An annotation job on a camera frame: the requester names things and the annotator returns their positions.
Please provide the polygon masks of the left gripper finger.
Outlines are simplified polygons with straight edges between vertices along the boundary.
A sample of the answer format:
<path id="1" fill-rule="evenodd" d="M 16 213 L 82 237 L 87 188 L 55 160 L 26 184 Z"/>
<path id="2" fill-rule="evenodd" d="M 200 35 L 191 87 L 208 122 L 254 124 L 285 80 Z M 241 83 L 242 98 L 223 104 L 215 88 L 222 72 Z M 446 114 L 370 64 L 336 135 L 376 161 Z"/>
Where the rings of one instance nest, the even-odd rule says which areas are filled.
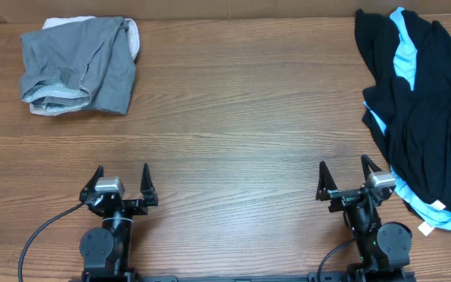
<path id="1" fill-rule="evenodd" d="M 91 194 L 93 194 L 95 192 L 95 185 L 96 185 L 97 181 L 101 177 L 103 177 L 103 171 L 104 171 L 104 168 L 102 165 L 100 165 L 96 169 L 96 172 L 93 174 L 92 178 L 87 182 L 85 187 L 80 191 L 80 195 L 79 195 L 80 202 L 86 202 L 88 199 L 88 196 L 90 196 Z"/>
<path id="2" fill-rule="evenodd" d="M 144 205 L 146 207 L 149 206 L 158 206 L 158 196 L 157 192 L 154 188 L 151 176 L 150 176 L 150 168 L 147 163 L 144 164 L 143 173 L 140 184 L 140 192 L 143 195 Z"/>

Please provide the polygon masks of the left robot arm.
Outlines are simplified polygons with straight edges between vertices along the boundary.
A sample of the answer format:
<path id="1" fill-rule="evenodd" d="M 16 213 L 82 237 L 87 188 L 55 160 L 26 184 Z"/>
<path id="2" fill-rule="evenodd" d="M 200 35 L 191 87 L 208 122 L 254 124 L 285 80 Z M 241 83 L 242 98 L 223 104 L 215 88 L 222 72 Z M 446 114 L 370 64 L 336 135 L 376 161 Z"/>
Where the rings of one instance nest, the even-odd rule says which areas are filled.
<path id="1" fill-rule="evenodd" d="M 102 166 L 80 192 L 80 202 L 102 218 L 102 225 L 87 231 L 80 241 L 83 281 L 140 279 L 137 271 L 129 266 L 133 218 L 147 215 L 149 207 L 158 205 L 148 164 L 143 166 L 140 193 L 142 196 L 138 199 L 125 199 L 121 179 L 106 177 Z"/>

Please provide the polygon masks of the black t-shirt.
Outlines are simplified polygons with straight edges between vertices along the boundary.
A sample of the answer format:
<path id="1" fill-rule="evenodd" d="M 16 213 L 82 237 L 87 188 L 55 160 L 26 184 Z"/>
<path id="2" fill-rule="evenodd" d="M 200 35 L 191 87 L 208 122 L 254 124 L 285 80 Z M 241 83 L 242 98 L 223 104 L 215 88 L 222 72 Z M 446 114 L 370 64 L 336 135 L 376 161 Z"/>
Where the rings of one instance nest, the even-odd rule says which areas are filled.
<path id="1" fill-rule="evenodd" d="M 402 12 L 417 50 L 412 83 L 394 69 L 399 29 L 393 20 L 357 10 L 355 41 L 375 84 L 363 90 L 370 110 L 385 130 L 370 131 L 395 173 L 425 203 L 451 211 L 451 36 L 440 22 Z"/>

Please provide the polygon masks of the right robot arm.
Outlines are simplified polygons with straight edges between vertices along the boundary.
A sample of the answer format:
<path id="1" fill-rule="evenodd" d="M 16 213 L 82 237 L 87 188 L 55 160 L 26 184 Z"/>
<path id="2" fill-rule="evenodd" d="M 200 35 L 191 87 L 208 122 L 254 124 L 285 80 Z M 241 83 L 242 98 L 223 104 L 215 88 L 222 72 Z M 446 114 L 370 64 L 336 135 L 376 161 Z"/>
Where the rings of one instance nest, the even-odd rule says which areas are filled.
<path id="1" fill-rule="evenodd" d="M 361 156 L 361 163 L 365 182 L 354 190 L 339 190 L 326 163 L 319 163 L 316 200 L 328 201 L 331 213 L 343 213 L 352 239 L 338 245 L 322 259 L 316 280 L 415 282 L 415 273 L 405 271 L 410 264 L 412 231 L 400 222 L 382 223 L 377 211 L 393 194 L 395 179 L 365 154 Z M 344 272 L 323 272 L 327 260 L 351 244 L 356 244 L 360 262 L 348 265 Z"/>

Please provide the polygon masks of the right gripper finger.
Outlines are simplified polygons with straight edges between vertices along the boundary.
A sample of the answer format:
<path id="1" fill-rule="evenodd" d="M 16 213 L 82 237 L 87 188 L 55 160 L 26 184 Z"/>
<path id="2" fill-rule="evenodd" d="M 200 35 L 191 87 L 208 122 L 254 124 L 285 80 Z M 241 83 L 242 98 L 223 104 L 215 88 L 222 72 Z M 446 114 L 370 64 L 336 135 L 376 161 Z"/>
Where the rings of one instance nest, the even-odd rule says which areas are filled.
<path id="1" fill-rule="evenodd" d="M 319 182 L 316 190 L 316 200 L 328 201 L 330 194 L 337 192 L 338 188 L 324 161 L 319 163 Z"/>
<path id="2" fill-rule="evenodd" d="M 371 158 L 363 154 L 361 156 L 361 164 L 363 168 L 363 174 L 366 181 L 370 181 L 374 176 L 376 172 L 381 172 L 382 169 L 379 168 L 372 160 Z"/>

